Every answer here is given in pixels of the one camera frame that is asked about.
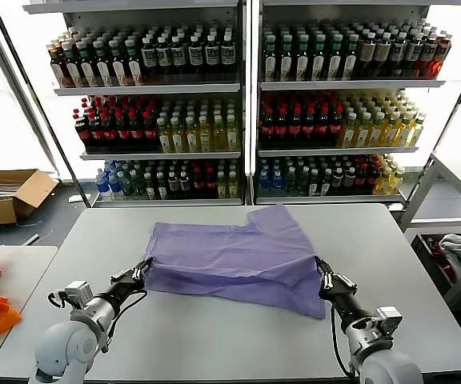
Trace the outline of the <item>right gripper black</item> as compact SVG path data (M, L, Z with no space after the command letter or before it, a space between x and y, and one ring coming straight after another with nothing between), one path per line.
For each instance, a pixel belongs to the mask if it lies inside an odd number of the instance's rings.
M355 299L358 286L346 276L335 273L323 259L316 258L315 261L322 279L319 297L334 306L341 322L365 318L366 311Z

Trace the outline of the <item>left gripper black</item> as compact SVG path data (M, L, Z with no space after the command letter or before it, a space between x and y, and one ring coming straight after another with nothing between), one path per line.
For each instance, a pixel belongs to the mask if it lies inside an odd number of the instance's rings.
M136 266L118 272L110 277L110 287L98 294L98 298L111 306L121 306L135 291L143 289L145 276L151 268L152 261L141 261Z

